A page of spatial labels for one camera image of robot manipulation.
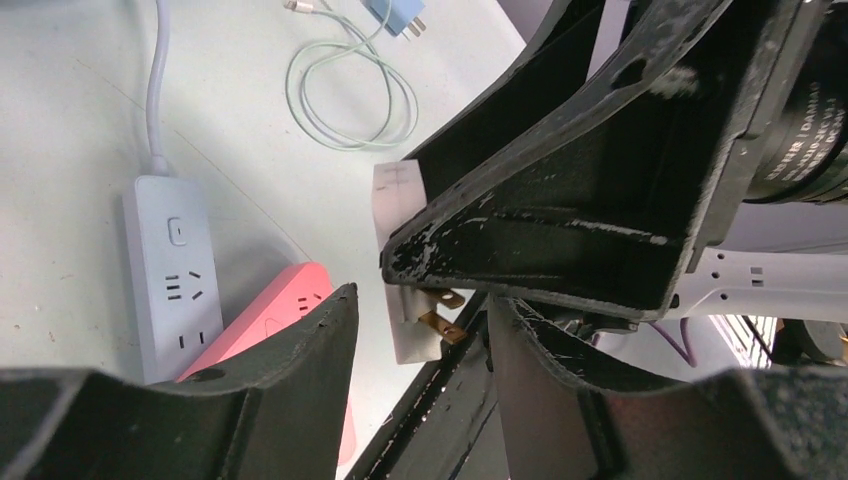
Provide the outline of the white adapter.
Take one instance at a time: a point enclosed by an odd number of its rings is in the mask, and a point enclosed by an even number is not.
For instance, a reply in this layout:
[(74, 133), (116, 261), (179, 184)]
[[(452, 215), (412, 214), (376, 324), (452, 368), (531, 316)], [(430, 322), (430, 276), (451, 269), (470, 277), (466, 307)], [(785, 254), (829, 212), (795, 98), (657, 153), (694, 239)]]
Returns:
[(427, 196), (416, 160), (378, 164), (373, 170), (372, 213), (384, 274), (385, 299), (396, 361), (417, 364), (437, 361), (444, 343), (456, 344), (465, 331), (441, 316), (440, 306), (456, 310), (466, 298), (445, 286), (426, 284), (423, 268), (434, 250), (412, 239), (394, 237), (419, 212)]

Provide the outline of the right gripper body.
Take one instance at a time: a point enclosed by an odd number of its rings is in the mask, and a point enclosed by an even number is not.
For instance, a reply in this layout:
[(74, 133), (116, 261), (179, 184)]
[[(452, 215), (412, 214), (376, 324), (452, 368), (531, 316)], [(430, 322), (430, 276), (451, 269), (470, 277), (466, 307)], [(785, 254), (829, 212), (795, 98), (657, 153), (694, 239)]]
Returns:
[(776, 63), (748, 101), (752, 119), (723, 153), (690, 271), (726, 238), (743, 203), (847, 201), (847, 4), (797, 1), (777, 31)]

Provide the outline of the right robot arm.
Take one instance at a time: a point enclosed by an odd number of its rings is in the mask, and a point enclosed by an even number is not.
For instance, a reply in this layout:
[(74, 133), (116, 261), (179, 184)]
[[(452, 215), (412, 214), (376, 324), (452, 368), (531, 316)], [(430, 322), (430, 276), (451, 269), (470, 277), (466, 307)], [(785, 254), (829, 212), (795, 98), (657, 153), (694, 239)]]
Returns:
[(744, 205), (847, 201), (843, 1), (556, 1), (509, 69), (412, 151), (425, 206), (390, 284), (645, 322), (842, 322), (847, 259), (722, 248)]

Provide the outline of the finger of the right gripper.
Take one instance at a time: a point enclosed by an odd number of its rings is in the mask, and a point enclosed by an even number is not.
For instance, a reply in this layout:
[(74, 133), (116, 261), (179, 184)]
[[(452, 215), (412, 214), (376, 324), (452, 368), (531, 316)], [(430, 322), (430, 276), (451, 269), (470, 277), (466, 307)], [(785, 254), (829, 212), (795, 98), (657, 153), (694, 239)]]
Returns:
[(569, 99), (646, 13), (647, 1), (550, 1), (508, 69), (408, 154), (427, 200), (462, 180)]
[(647, 1), (569, 99), (398, 230), (426, 284), (654, 320), (797, 1)]

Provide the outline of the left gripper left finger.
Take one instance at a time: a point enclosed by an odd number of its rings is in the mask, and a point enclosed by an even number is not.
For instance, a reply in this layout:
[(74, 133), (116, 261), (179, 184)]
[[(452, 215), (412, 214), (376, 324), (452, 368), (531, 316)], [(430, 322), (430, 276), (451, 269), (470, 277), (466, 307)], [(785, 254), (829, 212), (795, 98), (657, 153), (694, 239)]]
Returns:
[(179, 382), (1, 373), (5, 479), (331, 479), (359, 325), (355, 284)]

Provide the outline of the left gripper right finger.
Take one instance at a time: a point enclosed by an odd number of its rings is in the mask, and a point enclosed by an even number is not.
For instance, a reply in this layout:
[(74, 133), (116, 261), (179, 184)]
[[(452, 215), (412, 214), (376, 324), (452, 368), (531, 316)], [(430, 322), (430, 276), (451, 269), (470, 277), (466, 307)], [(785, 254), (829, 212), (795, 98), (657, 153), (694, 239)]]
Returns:
[(626, 364), (491, 297), (515, 479), (843, 479), (847, 372), (736, 369), (693, 383)]

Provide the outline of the light blue long power strip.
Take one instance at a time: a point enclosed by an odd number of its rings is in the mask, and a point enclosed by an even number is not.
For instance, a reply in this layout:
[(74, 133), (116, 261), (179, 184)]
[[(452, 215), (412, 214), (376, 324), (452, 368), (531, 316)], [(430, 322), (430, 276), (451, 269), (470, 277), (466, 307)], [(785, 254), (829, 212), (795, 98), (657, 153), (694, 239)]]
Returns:
[(172, 381), (224, 329), (206, 203), (197, 184), (153, 175), (122, 203), (143, 380)]

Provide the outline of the pink triangular power strip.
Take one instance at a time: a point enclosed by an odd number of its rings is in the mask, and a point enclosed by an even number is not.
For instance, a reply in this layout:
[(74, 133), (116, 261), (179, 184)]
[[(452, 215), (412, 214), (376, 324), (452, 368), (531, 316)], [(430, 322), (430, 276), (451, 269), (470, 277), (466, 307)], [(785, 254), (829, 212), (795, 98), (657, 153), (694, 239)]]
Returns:
[(222, 479), (321, 479), (351, 456), (356, 284), (285, 268), (179, 376), (233, 393)]

